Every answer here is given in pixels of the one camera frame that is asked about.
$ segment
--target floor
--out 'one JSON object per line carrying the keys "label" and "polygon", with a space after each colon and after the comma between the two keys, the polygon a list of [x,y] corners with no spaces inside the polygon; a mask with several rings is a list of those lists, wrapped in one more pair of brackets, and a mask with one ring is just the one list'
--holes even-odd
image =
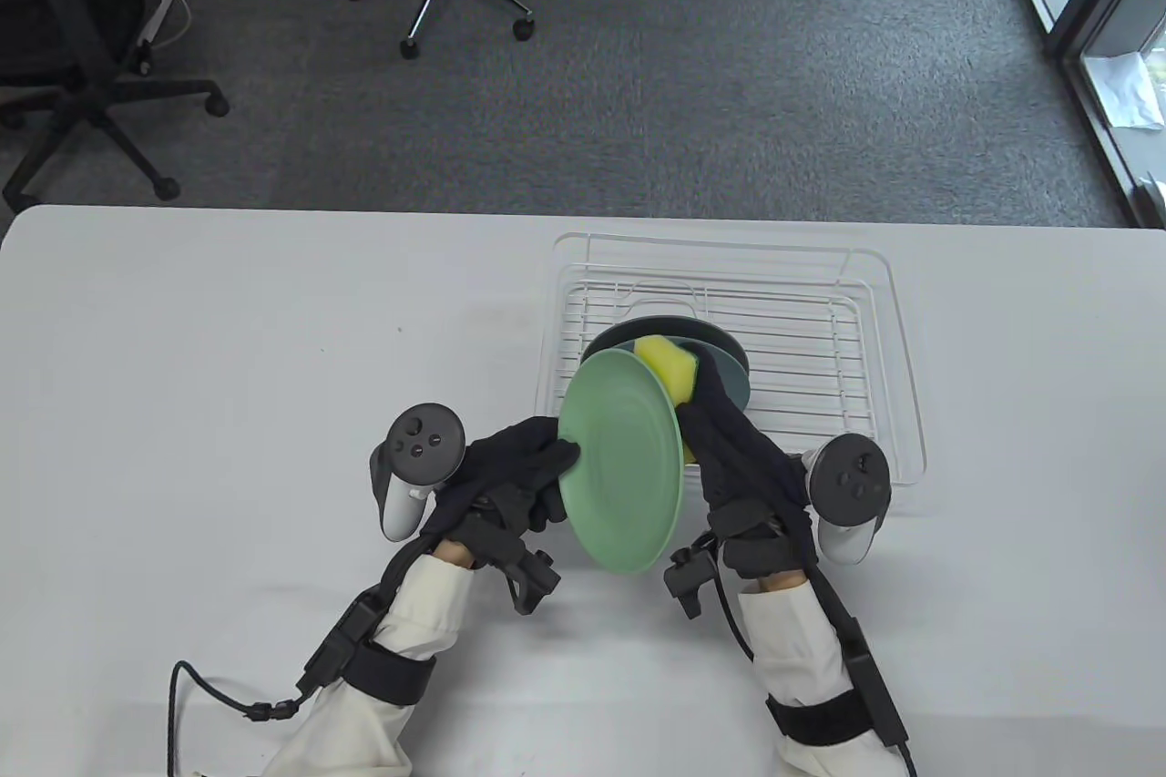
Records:
{"label": "floor", "polygon": [[[117,118],[178,205],[1124,224],[1026,0],[438,0],[407,62],[417,1],[190,0],[156,75],[233,111]],[[154,203],[92,131],[30,194]]]}

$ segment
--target white table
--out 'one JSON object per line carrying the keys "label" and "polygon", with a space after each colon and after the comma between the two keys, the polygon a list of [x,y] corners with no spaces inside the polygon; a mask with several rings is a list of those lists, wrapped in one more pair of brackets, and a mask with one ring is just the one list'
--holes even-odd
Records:
{"label": "white table", "polygon": [[[836,569],[921,775],[1166,762],[1166,235],[37,206],[0,249],[0,775],[159,775],[171,663],[251,700],[389,553],[367,455],[415,401],[533,411],[566,231],[862,244],[899,285],[928,469]],[[679,537],[700,526],[690,502]],[[707,598],[592,569],[533,617],[483,574],[406,737],[424,775],[773,774]],[[195,693],[183,765],[288,723]]]}

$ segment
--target white sleeve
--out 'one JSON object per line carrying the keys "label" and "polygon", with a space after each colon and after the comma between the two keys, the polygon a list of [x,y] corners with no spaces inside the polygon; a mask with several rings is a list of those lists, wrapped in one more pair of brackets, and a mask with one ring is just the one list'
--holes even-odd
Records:
{"label": "white sleeve", "polygon": [[[473,572],[422,555],[405,574],[374,639],[419,662],[448,650],[465,615]],[[264,769],[264,777],[408,777],[398,746],[412,707],[378,701],[337,680]]]}
{"label": "white sleeve", "polygon": [[[746,589],[740,609],[753,646],[753,670],[779,704],[829,701],[854,688],[842,664],[838,636],[808,582],[780,592]],[[873,730],[834,747],[806,747],[774,726],[778,755],[812,777],[906,777],[899,752]]]}

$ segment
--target dish rack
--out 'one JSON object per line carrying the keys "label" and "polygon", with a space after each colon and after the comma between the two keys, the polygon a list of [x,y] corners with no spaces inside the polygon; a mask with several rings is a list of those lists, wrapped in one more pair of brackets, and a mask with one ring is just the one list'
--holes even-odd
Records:
{"label": "dish rack", "polygon": [[786,452],[852,430],[886,453],[895,485],[927,468],[891,266],[878,252],[566,235],[554,246],[538,411],[555,415],[596,335],[642,315],[688,315],[737,337],[745,412]]}

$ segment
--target wrist strap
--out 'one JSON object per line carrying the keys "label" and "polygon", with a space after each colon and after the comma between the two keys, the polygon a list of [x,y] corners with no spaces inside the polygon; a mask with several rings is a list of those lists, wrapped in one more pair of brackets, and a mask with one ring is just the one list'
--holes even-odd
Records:
{"label": "wrist strap", "polygon": [[770,707],[781,734],[806,747],[833,747],[852,741],[874,728],[870,712],[856,688],[808,707],[779,704],[770,695],[765,706]]}
{"label": "wrist strap", "polygon": [[386,650],[374,640],[363,640],[340,677],[352,688],[378,701],[409,707],[426,693],[436,664],[436,656],[417,662]]}

